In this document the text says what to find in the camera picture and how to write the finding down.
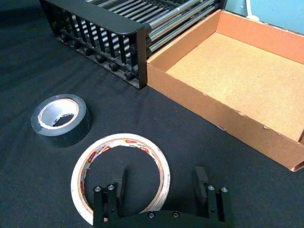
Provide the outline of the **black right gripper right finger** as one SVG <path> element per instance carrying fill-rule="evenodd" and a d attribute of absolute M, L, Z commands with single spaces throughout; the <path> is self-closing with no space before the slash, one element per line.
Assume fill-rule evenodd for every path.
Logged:
<path fill-rule="evenodd" d="M 205 222 L 231 222 L 232 203 L 227 187 L 216 187 L 209 183 L 205 169 L 196 166 L 192 173 L 192 183 L 199 215 Z"/>

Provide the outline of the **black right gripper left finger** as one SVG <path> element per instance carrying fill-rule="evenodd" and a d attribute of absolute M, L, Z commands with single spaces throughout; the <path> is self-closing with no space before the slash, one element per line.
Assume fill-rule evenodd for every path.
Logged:
<path fill-rule="evenodd" d="M 93 222 L 109 222 L 120 218 L 124 198 L 125 168 L 106 187 L 94 187 Z"/>

